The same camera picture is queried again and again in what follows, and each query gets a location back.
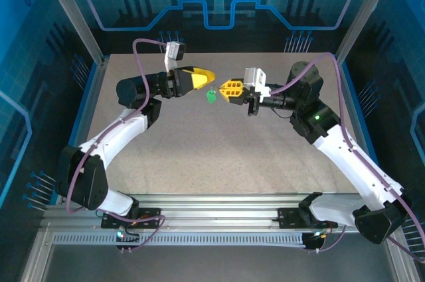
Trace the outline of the aluminium table side rail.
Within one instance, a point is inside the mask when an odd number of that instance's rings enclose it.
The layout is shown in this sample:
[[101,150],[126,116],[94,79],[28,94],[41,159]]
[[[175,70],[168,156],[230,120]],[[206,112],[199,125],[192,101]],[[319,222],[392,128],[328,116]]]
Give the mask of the aluminium table side rail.
[[349,69],[345,62],[339,67],[341,72],[341,89],[353,127],[353,135],[363,151],[369,155],[376,165],[379,165]]
[[108,66],[109,57],[107,56],[103,65],[96,65],[93,63],[90,71],[82,99],[76,114],[76,119],[72,127],[70,138],[67,147],[76,147],[77,145],[84,143],[90,131],[90,126],[98,102],[100,89]]

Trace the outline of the aluminium frame post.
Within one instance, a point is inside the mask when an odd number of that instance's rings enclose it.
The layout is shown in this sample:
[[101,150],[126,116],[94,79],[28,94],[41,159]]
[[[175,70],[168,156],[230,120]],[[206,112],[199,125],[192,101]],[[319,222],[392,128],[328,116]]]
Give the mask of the aluminium frame post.
[[337,50],[337,61],[340,65],[345,61],[350,50],[358,39],[362,29],[366,25],[369,17],[376,9],[380,0],[363,0],[359,10],[357,11],[353,22],[350,24],[339,48]]
[[79,9],[75,0],[58,0],[62,9],[66,13],[69,21],[76,30],[80,40],[88,51],[92,60],[98,65],[104,65],[104,54],[102,53],[88,23],[85,21],[84,16]]

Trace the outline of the black base connector box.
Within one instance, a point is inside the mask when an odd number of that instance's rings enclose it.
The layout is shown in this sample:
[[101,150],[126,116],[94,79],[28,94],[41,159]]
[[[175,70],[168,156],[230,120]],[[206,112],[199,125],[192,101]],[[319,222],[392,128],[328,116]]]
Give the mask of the black base connector box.
[[131,253],[131,249],[133,248],[133,243],[139,242],[140,236],[139,234],[132,233],[128,230],[128,227],[120,226],[118,231],[116,232],[116,247],[119,249],[121,253],[125,251]]
[[302,234],[302,243],[304,250],[309,252],[321,253],[326,250],[325,240],[328,232],[310,232]]

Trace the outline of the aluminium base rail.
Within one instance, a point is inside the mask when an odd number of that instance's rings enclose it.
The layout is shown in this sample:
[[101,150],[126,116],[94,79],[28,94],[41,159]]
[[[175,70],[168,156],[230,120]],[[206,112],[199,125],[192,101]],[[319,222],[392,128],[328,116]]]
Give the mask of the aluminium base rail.
[[[301,194],[136,194],[143,208],[160,208],[165,232],[277,232],[278,208],[296,208]],[[40,229],[100,231],[101,218],[85,210],[69,214],[64,204],[49,206]]]

